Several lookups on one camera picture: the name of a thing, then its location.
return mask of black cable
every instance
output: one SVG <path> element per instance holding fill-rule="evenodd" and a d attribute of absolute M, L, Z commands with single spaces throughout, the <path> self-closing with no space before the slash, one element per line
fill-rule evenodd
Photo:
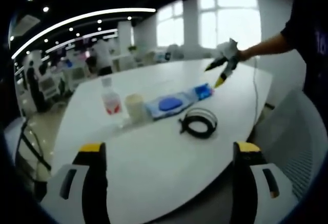
<path fill-rule="evenodd" d="M 256 119 L 257 119 L 257 109 L 258 109 L 258 91 L 256 86 L 256 69 L 257 69 L 257 57 L 254 58 L 254 74 L 253 74 L 253 84 L 254 84 L 254 90 L 255 90 L 255 117 L 254 117 L 254 124 L 253 127 L 256 125 Z"/>
<path fill-rule="evenodd" d="M 204 123 L 207 126 L 207 130 L 205 132 L 198 132 L 191 129 L 189 125 L 195 121 Z M 187 131 L 189 134 L 197 138 L 209 138 L 217 127 L 216 116 L 211 111 L 203 108 L 190 109 L 184 116 L 183 120 L 179 119 L 179 122 L 181 123 L 180 134 Z"/>
<path fill-rule="evenodd" d="M 42 147 L 41 147 L 41 144 L 40 144 L 40 141 L 39 141 L 38 137 L 36 136 L 36 134 L 33 132 L 32 129 L 29 128 L 29 130 L 30 130 L 30 133 L 34 136 L 35 141 L 37 143 L 37 146 L 39 147 L 40 155 L 43 157 L 44 154 L 43 154 L 43 150 L 42 150 Z"/>
<path fill-rule="evenodd" d="M 30 151 L 33 153 L 33 155 L 38 159 L 39 162 L 41 162 L 48 171 L 51 171 L 51 166 L 45 161 L 44 157 L 39 155 L 38 152 L 34 149 L 34 147 L 31 145 L 31 143 L 29 142 L 29 140 L 26 138 L 25 134 L 24 134 L 24 130 L 27 127 L 27 123 L 28 123 L 28 119 L 26 119 L 26 121 L 23 123 L 22 125 L 22 129 L 20 131 L 20 135 L 19 135 L 19 139 L 18 139 L 18 146 L 17 149 L 19 147 L 19 142 L 20 140 L 23 140 L 24 143 L 26 144 L 26 146 L 30 149 Z"/>

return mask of black sleeve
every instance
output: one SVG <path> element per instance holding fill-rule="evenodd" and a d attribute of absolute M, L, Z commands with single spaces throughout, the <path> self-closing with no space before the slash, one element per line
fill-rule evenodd
<path fill-rule="evenodd" d="M 282 36 L 293 47 L 296 48 L 299 45 L 299 34 L 302 32 L 302 9 L 299 1 L 294 1 L 292 7 L 292 14 L 289 21 L 286 23 L 285 28 L 281 31 Z"/>

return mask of desk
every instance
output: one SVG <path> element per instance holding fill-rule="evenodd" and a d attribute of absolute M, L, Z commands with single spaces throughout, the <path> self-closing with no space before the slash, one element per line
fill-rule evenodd
<path fill-rule="evenodd" d="M 179 61 L 113 74 L 122 99 L 137 92 L 145 100 L 203 83 L 214 84 L 225 66 L 204 73 L 212 59 Z M 104 111 L 101 81 L 81 84 L 74 93 L 57 135 L 52 174 L 73 161 L 81 145 L 104 141 L 107 148 L 107 209 L 113 224 L 140 224 L 180 207 L 208 186 L 232 161 L 233 142 L 246 140 L 255 118 L 254 69 L 239 64 L 208 99 L 194 104 L 218 118 L 207 140 L 179 134 L 177 116 L 111 136 Z M 272 76 L 256 71 L 259 117 Z"/>

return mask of paper cup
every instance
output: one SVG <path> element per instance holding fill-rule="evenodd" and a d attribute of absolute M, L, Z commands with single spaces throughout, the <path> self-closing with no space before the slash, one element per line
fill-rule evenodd
<path fill-rule="evenodd" d="M 125 106 L 127 107 L 128 114 L 131 122 L 138 123 L 145 118 L 145 105 L 144 99 L 139 94 L 132 94 L 126 97 Z"/>

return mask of fluorescent light strip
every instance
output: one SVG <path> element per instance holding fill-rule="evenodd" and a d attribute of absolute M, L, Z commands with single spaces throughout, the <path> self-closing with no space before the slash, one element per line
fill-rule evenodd
<path fill-rule="evenodd" d="M 64 47 L 65 45 L 68 45 L 69 43 L 73 43 L 73 42 L 75 42 L 75 40 L 76 39 L 74 38 L 74 39 L 70 39 L 70 40 L 68 40 L 68 41 L 66 41 L 64 43 L 60 43 L 59 45 L 56 45 L 56 46 L 54 46 L 54 47 L 46 50 L 46 53 L 48 54 L 49 52 L 52 52 L 52 51 L 57 50 L 57 49 L 59 49 L 61 47 Z"/>
<path fill-rule="evenodd" d="M 50 56 L 45 56 L 44 58 L 41 59 L 41 61 L 45 61 L 45 60 L 48 60 L 50 58 Z"/>
<path fill-rule="evenodd" d="M 117 32 L 117 29 L 110 29 L 110 30 L 104 30 L 104 31 L 99 31 L 99 32 L 95 32 L 95 33 L 89 33 L 86 35 L 83 35 L 82 38 L 90 38 L 93 36 L 97 36 L 97 35 L 101 35 L 101 34 L 105 34 L 105 33 L 114 33 Z"/>
<path fill-rule="evenodd" d="M 112 34 L 112 35 L 106 35 L 106 36 L 104 36 L 104 37 L 102 37 L 102 38 L 103 38 L 103 39 L 108 39 L 108 38 L 116 38 L 116 37 L 118 37 L 118 34 L 117 34 L 117 33 Z"/>
<path fill-rule="evenodd" d="M 68 23 L 72 23 L 87 17 L 92 17 L 92 16 L 96 16 L 96 15 L 104 15 L 104 14 L 110 14 L 110 13 L 121 13 L 121 12 L 156 12 L 155 9 L 149 9 L 149 8 L 120 8 L 120 9 L 109 9 L 109 10 L 99 10 L 99 11 L 94 11 L 94 12 L 90 12 L 87 14 L 83 14 L 83 15 L 78 15 L 75 17 L 72 17 L 70 19 L 67 19 L 65 21 L 62 21 L 60 23 L 57 23 L 47 29 L 45 29 L 44 31 L 38 33 L 37 35 L 33 36 L 31 39 L 29 39 L 25 44 L 23 44 L 12 56 L 11 59 L 15 59 L 22 51 L 24 51 L 24 49 L 26 47 L 28 47 L 30 44 L 32 44 L 34 41 L 36 41 L 37 39 L 41 38 L 42 36 L 44 36 L 45 34 L 51 32 L 52 30 L 55 30 L 59 27 L 62 27 Z"/>
<path fill-rule="evenodd" d="M 17 72 L 15 72 L 15 75 L 20 74 L 23 70 L 24 70 L 24 67 L 21 67 L 20 69 L 17 70 Z"/>
<path fill-rule="evenodd" d="M 104 30 L 104 31 L 100 31 L 100 32 L 95 32 L 96 34 L 95 34 L 95 33 L 90 33 L 90 34 L 86 34 L 86 35 L 84 35 L 84 36 L 82 36 L 82 37 L 78 37 L 78 38 L 70 39 L 70 40 L 68 40 L 68 41 L 65 41 L 65 42 L 63 42 L 63 43 L 60 43 L 59 45 L 56 45 L 56 46 L 54 46 L 54 47 L 52 47 L 52 48 L 46 50 L 46 53 L 48 54 L 49 52 L 55 51 L 55 50 L 57 50 L 57 49 L 59 49 L 59 48 L 65 46 L 65 45 L 68 45 L 69 43 L 73 43 L 73 42 L 75 42 L 75 41 L 78 41 L 78 40 L 81 40 L 81 39 L 84 39 L 84 38 L 90 38 L 90 37 L 92 37 L 93 35 L 100 35 L 100 34 L 113 33 L 113 32 L 117 32 L 117 29 L 115 28 L 115 29 Z"/>
<path fill-rule="evenodd" d="M 70 50 L 70 49 L 73 49 L 74 47 L 75 47 L 75 45 L 72 44 L 71 46 L 66 47 L 65 50 Z"/>

